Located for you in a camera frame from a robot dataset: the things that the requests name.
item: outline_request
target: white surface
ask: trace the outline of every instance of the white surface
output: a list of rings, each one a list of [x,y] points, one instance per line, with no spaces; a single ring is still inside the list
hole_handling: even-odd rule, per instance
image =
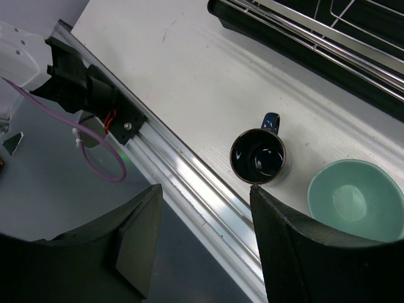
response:
[[[294,162],[284,182],[263,188],[284,203],[307,213],[311,178],[343,158],[371,161],[404,188],[404,124],[224,29],[206,4],[91,0],[73,34],[246,201],[229,150],[269,111],[281,115]]]
[[[26,90],[36,90],[51,76],[51,47],[44,38],[0,21],[0,78]]]

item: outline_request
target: gray floor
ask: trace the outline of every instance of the gray floor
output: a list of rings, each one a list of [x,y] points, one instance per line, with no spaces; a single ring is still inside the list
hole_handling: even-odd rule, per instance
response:
[[[57,104],[46,106],[69,119]],[[0,174],[0,232],[28,241],[51,239],[122,205],[149,186],[128,159],[128,178],[119,184],[97,177],[75,147],[71,128],[23,101],[0,142],[24,132],[11,157],[0,145],[6,168]],[[106,151],[90,155],[111,174],[118,172]],[[149,303],[250,302],[178,216],[165,205],[158,235]]]

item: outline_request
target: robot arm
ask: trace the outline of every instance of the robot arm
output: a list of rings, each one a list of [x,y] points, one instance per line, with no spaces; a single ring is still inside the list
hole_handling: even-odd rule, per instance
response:
[[[116,113],[108,130],[121,144],[146,120],[97,66],[84,65],[77,50],[54,37],[44,39],[1,21],[0,78],[55,101],[72,114],[85,110],[105,121]]]
[[[0,77],[34,91],[51,78],[48,66],[52,50],[44,38],[0,21]]]

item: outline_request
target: cable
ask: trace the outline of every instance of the cable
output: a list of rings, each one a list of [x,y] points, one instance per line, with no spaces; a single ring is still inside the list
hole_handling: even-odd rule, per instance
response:
[[[116,110],[114,109],[114,115],[109,119],[107,125],[105,125],[105,132],[108,134],[109,133],[109,126],[111,125],[112,120],[116,117]]]
[[[122,174],[119,177],[110,177],[109,175],[104,174],[103,172],[101,172],[98,168],[96,168],[91,161],[88,159],[87,154],[85,153],[85,149],[84,149],[84,145],[82,141],[79,141],[80,144],[80,148],[81,148],[81,153],[84,156],[84,159],[86,160],[86,162],[89,164],[89,166],[93,169],[93,171],[99,175],[100,177],[104,178],[105,180],[109,181],[109,182],[120,182],[123,179],[125,179],[127,171],[126,171],[126,166],[125,166],[125,162],[124,160],[121,158],[121,156],[119,156],[118,152],[114,149],[114,147],[108,143],[103,137],[101,137],[99,134],[97,134],[95,131],[92,131],[91,129],[86,128],[85,126],[82,126],[81,124],[78,124],[76,122],[70,121],[69,119],[66,119],[62,116],[60,116],[59,114],[56,114],[55,112],[51,111],[50,109],[48,109],[46,106],[44,106],[42,103],[40,103],[36,98],[34,98],[33,96],[31,96],[28,92],[26,92],[24,89],[22,89],[21,87],[18,87],[17,85],[15,85],[13,82],[8,81],[7,79],[4,79],[8,84],[10,84],[17,92],[19,92],[20,94],[22,94],[28,101],[30,101],[31,103],[35,104],[37,107],[39,107],[40,109],[42,109],[44,112],[46,112],[48,115],[50,115],[51,117],[55,118],[58,121],[61,121],[69,126],[71,126],[72,128],[76,128],[78,131],[78,134],[80,132],[86,133],[87,135],[93,137],[94,139],[96,139],[101,145],[104,145],[106,147],[106,149],[108,149],[108,151],[111,152],[111,154],[114,156],[114,158],[118,161],[119,166],[121,166],[122,169]]]

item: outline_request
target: dark blue mug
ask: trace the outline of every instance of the dark blue mug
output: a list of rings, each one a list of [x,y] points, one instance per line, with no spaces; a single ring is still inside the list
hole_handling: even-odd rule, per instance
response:
[[[241,134],[230,150],[230,164],[234,173],[251,184],[264,184],[284,175],[287,152],[278,137],[280,116],[265,115],[261,128]]]

